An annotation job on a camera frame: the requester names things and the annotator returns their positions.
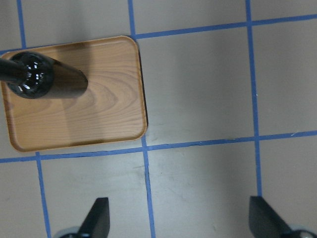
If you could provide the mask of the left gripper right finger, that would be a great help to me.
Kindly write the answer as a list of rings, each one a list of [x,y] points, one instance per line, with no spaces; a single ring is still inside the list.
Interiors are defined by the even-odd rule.
[[[297,232],[261,197],[249,200],[249,228],[255,238],[296,238]]]

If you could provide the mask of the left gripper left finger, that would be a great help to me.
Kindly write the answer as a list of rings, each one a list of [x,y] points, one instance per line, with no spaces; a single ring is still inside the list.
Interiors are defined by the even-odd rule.
[[[77,232],[78,238],[106,238],[110,230],[109,200],[97,198]]]

